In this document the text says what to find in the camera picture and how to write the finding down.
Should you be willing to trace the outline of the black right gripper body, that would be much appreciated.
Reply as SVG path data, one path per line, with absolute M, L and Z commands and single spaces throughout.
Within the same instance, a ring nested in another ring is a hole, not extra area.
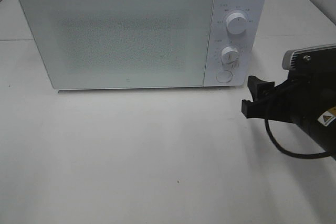
M 289 122 L 302 130 L 335 129 L 335 74 L 289 76 L 267 102 L 268 121 Z

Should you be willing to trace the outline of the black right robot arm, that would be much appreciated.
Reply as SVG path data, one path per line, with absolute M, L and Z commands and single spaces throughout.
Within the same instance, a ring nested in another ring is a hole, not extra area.
M 243 115 L 263 119 L 270 141 L 276 149 L 297 159 L 335 158 L 335 88 L 319 86 L 311 76 L 288 77 L 280 85 L 249 76 L 247 86 L 252 100 L 242 100 Z M 282 147 L 273 135 L 269 122 L 295 124 L 322 149 L 321 153 L 301 154 Z

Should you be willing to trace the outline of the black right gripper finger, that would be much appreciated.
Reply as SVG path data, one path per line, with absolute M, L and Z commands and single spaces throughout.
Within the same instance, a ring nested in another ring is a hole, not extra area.
M 263 81 L 256 76 L 249 76 L 247 79 L 247 87 L 251 93 L 253 100 L 260 100 L 266 97 L 274 87 L 274 82 Z
M 264 119 L 266 114 L 266 107 L 268 104 L 268 99 L 259 100 L 242 100 L 241 101 L 241 111 L 242 114 L 247 119 Z

